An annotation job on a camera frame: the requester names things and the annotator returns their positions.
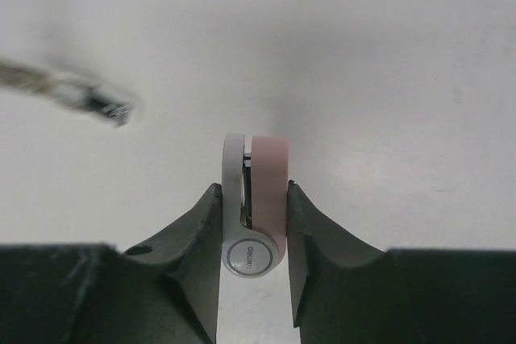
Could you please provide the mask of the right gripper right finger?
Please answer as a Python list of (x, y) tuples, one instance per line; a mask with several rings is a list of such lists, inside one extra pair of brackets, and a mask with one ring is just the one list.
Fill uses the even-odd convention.
[(512, 343), (513, 251), (381, 251), (288, 191), (293, 324), (304, 343)]

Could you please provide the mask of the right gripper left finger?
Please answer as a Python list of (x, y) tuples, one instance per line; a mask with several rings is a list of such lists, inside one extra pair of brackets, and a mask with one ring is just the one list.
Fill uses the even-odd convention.
[(213, 343), (222, 193), (119, 251), (105, 243), (4, 244), (4, 343)]

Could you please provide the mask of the pink white mini stapler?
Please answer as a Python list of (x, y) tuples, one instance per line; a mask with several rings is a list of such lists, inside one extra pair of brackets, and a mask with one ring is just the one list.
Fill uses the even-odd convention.
[(270, 273), (283, 260), (287, 242), (289, 140), (229, 134), (223, 144), (222, 261), (246, 279)]

